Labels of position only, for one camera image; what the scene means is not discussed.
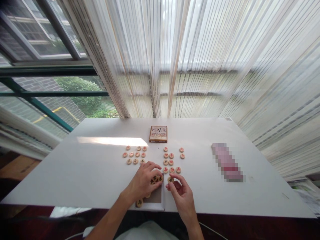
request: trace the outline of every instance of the left hand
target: left hand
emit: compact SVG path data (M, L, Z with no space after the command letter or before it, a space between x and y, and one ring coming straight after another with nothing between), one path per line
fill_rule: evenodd
M142 163L129 185L121 193L129 206L137 200L144 198L162 184L163 181L151 185L150 181L154 176L162 176L162 173L159 170L153 170L154 168L162 169L154 162Z

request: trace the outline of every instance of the sheer curtain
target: sheer curtain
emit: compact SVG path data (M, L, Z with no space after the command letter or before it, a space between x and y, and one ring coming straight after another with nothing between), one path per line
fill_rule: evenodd
M61 4L122 117L231 117L286 179L320 171L319 1Z

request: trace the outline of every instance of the glass pane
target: glass pane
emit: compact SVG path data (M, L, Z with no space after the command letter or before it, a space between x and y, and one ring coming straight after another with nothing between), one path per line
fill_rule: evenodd
M37 99L73 128L86 117L119 117L110 97L39 97Z
M61 139L68 135L66 130L23 99L0 97L0 106Z
M71 58L36 1L6 1L3 12L42 57Z
M0 55L0 67L10 67L10 63L2 55Z
M57 14L58 18L60 19L60 21L62 22L66 32L68 33L69 37L71 38L71 40L73 41L74 45L76 46L76 48L78 49L78 51L80 52L82 57L86 57L86 53L84 52L77 36L74 34L74 31L72 29L72 27L70 26L69 21L67 20L66 16L64 15L62 9L60 8L60 6L58 5L56 0L50 0L49 1L52 9L55 11L55 13Z
M0 82L0 92L12 92L12 90Z
M106 91L98 76L13 78L28 91Z
M6 49L15 53L14 58L18 61L32 60L30 55L20 46L20 44L10 35L10 33L0 26L0 40Z

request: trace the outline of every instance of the cable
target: cable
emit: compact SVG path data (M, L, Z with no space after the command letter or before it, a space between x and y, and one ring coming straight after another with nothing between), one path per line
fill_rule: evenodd
M76 237L76 236L82 235L83 233L84 233L84 232L82 232L82 233L77 233L77 234L75 234L75 235L72 235L71 237L66 238L65 240L69 240L69 239L74 238L74 237Z
M206 228L210 229L212 232L214 232L214 233L218 234L220 237L223 237L225 240L228 240L227 238L225 238L224 236L222 236L220 233L217 233L215 230L213 230L213 229L209 228L208 226L204 225L203 223L199 222L199 224L201 224L202 226L204 226L204 227L206 227Z

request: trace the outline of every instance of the brick wall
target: brick wall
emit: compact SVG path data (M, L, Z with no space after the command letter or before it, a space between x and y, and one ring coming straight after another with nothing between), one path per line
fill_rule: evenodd
M63 89L52 77L22 77L14 78L14 80L28 91L63 91ZM11 90L0 84L0 91ZM55 111L55 114L57 114L73 128L75 128L79 122L86 118L84 113L78 108L78 106L71 100L70 97L39 97L37 99L47 106L51 111ZM2 97L0 98L0 105L5 109L23 117L24 119L29 120L30 122L34 122L39 119L39 115L35 114L34 110L26 107L25 103L17 100L17 98ZM62 134L55 133L56 130L52 129L53 126L49 120L42 119L41 121L37 122L37 125L43 127L49 132L53 132L59 137L62 137Z

